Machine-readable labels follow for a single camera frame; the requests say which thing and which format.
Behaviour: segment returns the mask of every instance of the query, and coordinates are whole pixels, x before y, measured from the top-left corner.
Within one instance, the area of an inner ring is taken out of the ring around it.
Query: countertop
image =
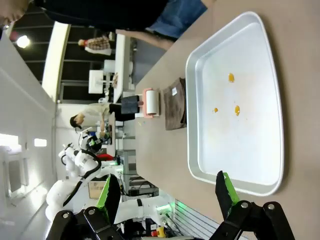
[[[129,65],[130,65],[130,37],[122,34],[116,35],[115,67],[114,73],[118,73],[117,85],[113,90],[113,103],[116,104],[121,97],[124,86],[129,85]]]
[[[285,141],[280,189],[268,197],[240,193],[262,206],[277,201],[296,239],[320,236],[320,1],[217,0],[167,51],[136,87],[162,91],[185,76],[189,54],[213,33],[246,11],[265,25],[276,66]],[[187,163],[187,129],[165,130],[161,115],[135,120],[137,173],[209,218],[223,220],[215,186],[193,178]]]

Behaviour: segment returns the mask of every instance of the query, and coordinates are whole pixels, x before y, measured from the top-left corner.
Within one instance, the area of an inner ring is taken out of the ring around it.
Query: man
[[[34,4],[55,21],[116,31],[167,50],[174,43],[171,39],[179,38],[211,1],[34,0]],[[20,19],[28,4],[29,0],[0,0],[0,25]]]
[[[105,132],[105,120],[114,113],[115,120],[129,121],[135,119],[135,114],[121,114],[121,105],[109,103],[89,104],[82,112],[70,118],[70,125],[74,128],[82,129],[81,125],[86,121],[87,126],[100,121],[100,131]]]

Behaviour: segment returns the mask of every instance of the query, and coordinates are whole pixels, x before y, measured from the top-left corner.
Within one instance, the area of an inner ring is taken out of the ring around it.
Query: ceiling light
[[[30,39],[26,35],[21,36],[16,41],[16,44],[18,47],[25,49],[30,44]]]
[[[14,147],[18,144],[18,136],[0,133],[0,146]]]
[[[34,139],[34,146],[35,147],[46,147],[47,146],[47,140],[35,138]]]

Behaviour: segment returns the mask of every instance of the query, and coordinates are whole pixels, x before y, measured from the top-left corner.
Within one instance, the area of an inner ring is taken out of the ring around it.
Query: jeans
[[[178,39],[205,11],[201,0],[168,0],[150,30]]]

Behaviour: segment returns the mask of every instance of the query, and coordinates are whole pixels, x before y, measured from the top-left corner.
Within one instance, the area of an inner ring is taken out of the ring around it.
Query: person's arm
[[[101,132],[101,133],[104,133],[104,132],[105,132],[105,118],[104,118],[104,114],[101,115],[100,132]]]
[[[158,48],[161,48],[161,49],[164,49],[164,50],[168,50],[174,44],[174,42],[172,40],[165,39],[165,38],[162,38],[160,36],[156,36],[156,35],[154,35],[152,33],[149,33],[149,32],[126,31],[126,30],[117,29],[116,33],[125,35],[127,37],[131,37],[131,38],[135,38],[135,39],[139,39],[139,40],[145,41],[148,44],[151,44],[151,45],[153,45],[155,47],[158,47]]]

